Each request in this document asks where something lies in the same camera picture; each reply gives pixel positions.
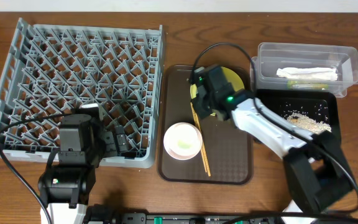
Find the white pink cup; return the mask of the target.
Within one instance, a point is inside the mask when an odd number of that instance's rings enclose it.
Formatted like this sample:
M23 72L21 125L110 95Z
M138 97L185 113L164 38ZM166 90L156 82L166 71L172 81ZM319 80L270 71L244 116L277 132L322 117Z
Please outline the white pink cup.
M189 160L201 150L203 138L194 125L176 123L170 126L163 137L165 152L176 160Z

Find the white rice leftovers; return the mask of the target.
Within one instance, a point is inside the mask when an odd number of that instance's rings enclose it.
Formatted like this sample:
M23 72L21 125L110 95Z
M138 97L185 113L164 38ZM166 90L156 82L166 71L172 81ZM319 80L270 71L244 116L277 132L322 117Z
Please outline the white rice leftovers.
M305 100L304 102L286 101L282 116L291 124L319 134L323 131L332 131L329 124L328 106L324 102Z

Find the white paper napkin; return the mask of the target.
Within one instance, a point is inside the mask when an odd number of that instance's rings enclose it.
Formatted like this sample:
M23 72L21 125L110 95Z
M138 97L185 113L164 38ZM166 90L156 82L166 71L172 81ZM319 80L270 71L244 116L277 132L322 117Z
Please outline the white paper napkin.
M295 68L286 67L279 68L276 75L280 78L287 78L292 80L324 80L336 81L338 74L335 68Z

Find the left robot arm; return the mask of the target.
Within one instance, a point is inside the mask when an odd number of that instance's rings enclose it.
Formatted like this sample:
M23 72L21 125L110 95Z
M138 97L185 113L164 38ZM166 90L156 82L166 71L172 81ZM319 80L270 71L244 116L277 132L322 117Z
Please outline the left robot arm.
M53 151L38 188L45 211L42 223L120 223L106 205L90 206L96 169L105 157L128 149L124 128L104 128L95 114L71 114L60 125L60 148Z

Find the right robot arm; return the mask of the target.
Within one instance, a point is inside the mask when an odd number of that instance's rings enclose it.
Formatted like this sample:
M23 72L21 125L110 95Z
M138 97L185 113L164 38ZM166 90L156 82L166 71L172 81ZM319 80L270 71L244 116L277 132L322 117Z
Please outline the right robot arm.
M341 149L329 131L319 134L292 125L269 110L251 91L235 90L219 65L193 69L191 98L199 119L211 114L231 120L237 129L257 138L283 161L292 201L288 212L324 213L358 185Z

